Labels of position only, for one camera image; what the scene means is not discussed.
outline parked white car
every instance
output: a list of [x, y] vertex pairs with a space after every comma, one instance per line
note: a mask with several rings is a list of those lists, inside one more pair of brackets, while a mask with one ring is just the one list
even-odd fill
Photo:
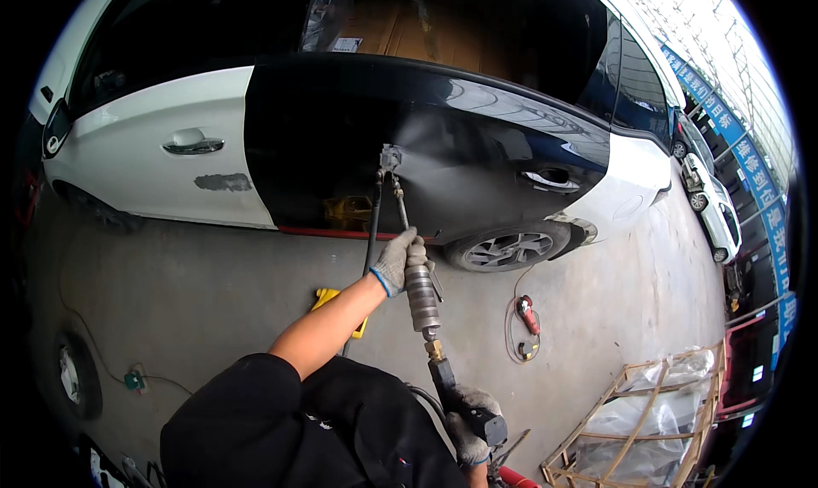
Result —
[[708, 230], [713, 260], [722, 264], [731, 262], [741, 248], [741, 228], [729, 193], [721, 181], [710, 176], [704, 163], [693, 153], [682, 160], [681, 173], [690, 207], [700, 214]]

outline white work glove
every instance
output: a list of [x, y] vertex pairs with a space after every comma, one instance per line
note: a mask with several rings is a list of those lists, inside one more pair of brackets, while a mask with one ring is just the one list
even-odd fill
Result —
[[417, 228], [410, 227], [386, 244], [378, 257], [378, 262], [369, 269], [380, 280], [383, 289], [386, 290], [386, 296], [392, 298], [403, 291], [404, 269], [407, 266], [419, 265], [426, 265], [429, 271], [435, 268], [435, 263], [426, 257], [423, 237], [417, 235]]
[[[500, 403], [484, 390], [457, 384], [454, 391], [455, 396], [460, 397], [468, 408], [485, 408], [496, 415], [503, 414], [500, 411]], [[471, 431], [459, 413], [446, 414], [446, 430], [457, 451], [458, 463], [479, 465], [488, 460], [488, 454], [491, 452], [488, 444]]]

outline white car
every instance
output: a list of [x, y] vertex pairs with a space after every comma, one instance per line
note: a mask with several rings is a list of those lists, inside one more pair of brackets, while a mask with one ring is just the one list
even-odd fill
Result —
[[736, 220], [730, 194], [721, 181], [710, 176], [707, 167], [693, 153], [682, 159], [681, 173], [690, 207], [700, 214], [708, 230], [713, 260], [730, 263], [741, 248], [741, 227]]
[[[598, 243], [667, 194], [683, 94], [627, 2], [500, 3], [531, 14], [520, 25], [548, 21], [519, 48], [520, 64], [535, 52], [548, 63], [507, 81], [309, 53], [346, 23], [322, 27], [343, 8], [319, 1], [85, 0], [29, 104], [48, 183], [126, 230], [150, 217], [366, 237], [379, 153], [396, 144], [410, 221], [455, 266], [484, 272]], [[307, 22], [310, 10], [322, 13]], [[329, 42], [307, 43], [305, 24]], [[578, 26], [587, 39], [574, 43]], [[379, 237], [400, 232], [390, 198]]]

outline electrical outlet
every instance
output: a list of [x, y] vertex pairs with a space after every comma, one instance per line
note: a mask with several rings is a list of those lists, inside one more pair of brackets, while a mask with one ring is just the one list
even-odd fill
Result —
[[125, 386], [129, 391], [137, 394], [145, 394], [150, 390], [145, 380], [145, 368], [142, 367], [142, 364], [135, 364], [131, 367], [130, 372], [125, 375]]

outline cardboard box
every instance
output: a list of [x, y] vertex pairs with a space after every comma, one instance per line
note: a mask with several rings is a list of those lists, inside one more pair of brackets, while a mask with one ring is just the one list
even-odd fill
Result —
[[473, 17], [427, 0], [361, 0], [342, 38], [363, 39], [357, 53], [412, 58], [505, 80], [502, 42]]

